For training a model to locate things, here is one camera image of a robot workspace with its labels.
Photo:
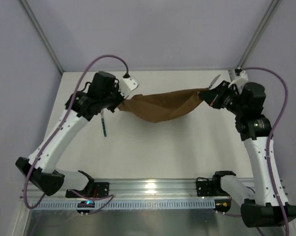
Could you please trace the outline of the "brown cloth napkin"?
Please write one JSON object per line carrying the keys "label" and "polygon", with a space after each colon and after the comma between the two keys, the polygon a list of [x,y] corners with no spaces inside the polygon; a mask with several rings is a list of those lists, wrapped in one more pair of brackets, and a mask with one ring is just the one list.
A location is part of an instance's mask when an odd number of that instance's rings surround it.
{"label": "brown cloth napkin", "polygon": [[152,123],[173,120],[195,110],[201,103],[201,92],[207,88],[177,90],[151,95],[136,94],[124,100],[118,109],[131,112],[138,118]]}

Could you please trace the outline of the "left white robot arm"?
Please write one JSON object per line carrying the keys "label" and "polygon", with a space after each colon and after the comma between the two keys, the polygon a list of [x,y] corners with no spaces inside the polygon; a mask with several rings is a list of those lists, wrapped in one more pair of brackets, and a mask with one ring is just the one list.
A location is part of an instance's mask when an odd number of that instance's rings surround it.
{"label": "left white robot arm", "polygon": [[118,79],[108,72],[95,73],[87,92],[71,94],[57,124],[48,137],[29,156],[19,157],[16,167],[46,196],[60,190],[74,190],[83,196],[92,192],[94,179],[84,171],[63,171],[56,168],[62,154],[74,137],[101,110],[114,109],[126,99],[129,92],[120,89],[126,79]]}

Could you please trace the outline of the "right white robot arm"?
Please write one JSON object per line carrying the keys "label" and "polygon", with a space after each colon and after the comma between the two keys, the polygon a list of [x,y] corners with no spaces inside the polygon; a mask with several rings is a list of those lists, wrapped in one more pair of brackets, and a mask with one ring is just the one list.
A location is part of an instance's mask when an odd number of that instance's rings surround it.
{"label": "right white robot arm", "polygon": [[273,153],[274,127],[262,114],[265,88],[248,82],[238,91],[236,85],[223,81],[200,92],[199,97],[212,108],[225,108],[236,116],[235,127],[249,156],[255,190],[232,172],[215,172],[214,184],[240,206],[247,227],[287,227],[296,219],[296,206],[289,204],[281,185]]}

